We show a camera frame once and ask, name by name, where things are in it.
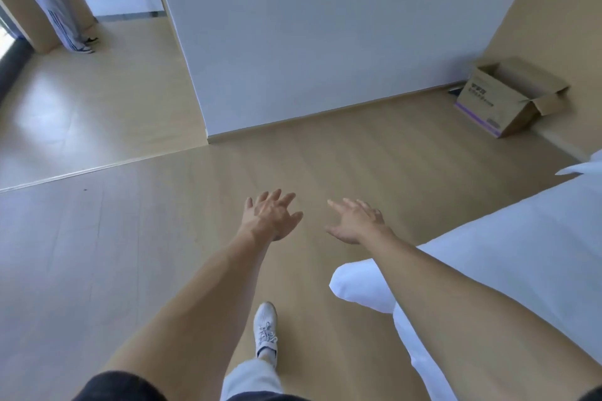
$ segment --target beige wall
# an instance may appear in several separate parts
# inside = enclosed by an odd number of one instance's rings
[[[602,149],[602,0],[516,0],[485,55],[520,55],[568,80],[570,111],[534,129],[580,159]]]
[[[95,22],[85,0],[68,0],[80,29],[85,30]],[[0,0],[4,10],[39,53],[47,53],[60,45],[48,18],[35,0]]]

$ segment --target white bedsheet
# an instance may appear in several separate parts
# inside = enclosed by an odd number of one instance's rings
[[[514,298],[602,364],[602,175],[557,185],[420,249]],[[330,287],[339,298],[393,313],[431,398],[455,400],[374,261],[339,267]]]

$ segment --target cardboard box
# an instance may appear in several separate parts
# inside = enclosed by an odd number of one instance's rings
[[[480,59],[457,98],[456,107],[496,138],[528,127],[539,116],[565,108],[569,84],[519,58]]]

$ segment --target sneaker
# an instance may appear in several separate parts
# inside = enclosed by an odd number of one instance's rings
[[[273,367],[276,367],[278,361],[278,338],[276,337],[276,325],[278,323],[278,315],[276,308],[272,303],[263,303],[253,321],[253,333],[255,334],[255,356],[260,357],[260,354],[268,352],[266,356]]]
[[[89,46],[84,46],[83,48],[76,49],[73,52],[78,53],[80,55],[90,55],[92,53],[95,53],[94,49],[90,48]]]

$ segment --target purple stripe on box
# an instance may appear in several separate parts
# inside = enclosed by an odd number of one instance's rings
[[[501,135],[501,132],[499,130],[494,129],[492,126],[490,126],[483,119],[481,119],[480,117],[478,117],[471,110],[469,110],[468,108],[466,108],[464,105],[456,102],[456,106],[458,108],[460,108],[463,112],[465,112],[468,116],[470,116],[471,118],[473,118],[477,123],[481,124],[483,126],[483,128],[485,128],[486,130],[489,130],[490,132],[492,132],[495,136],[500,136]]]

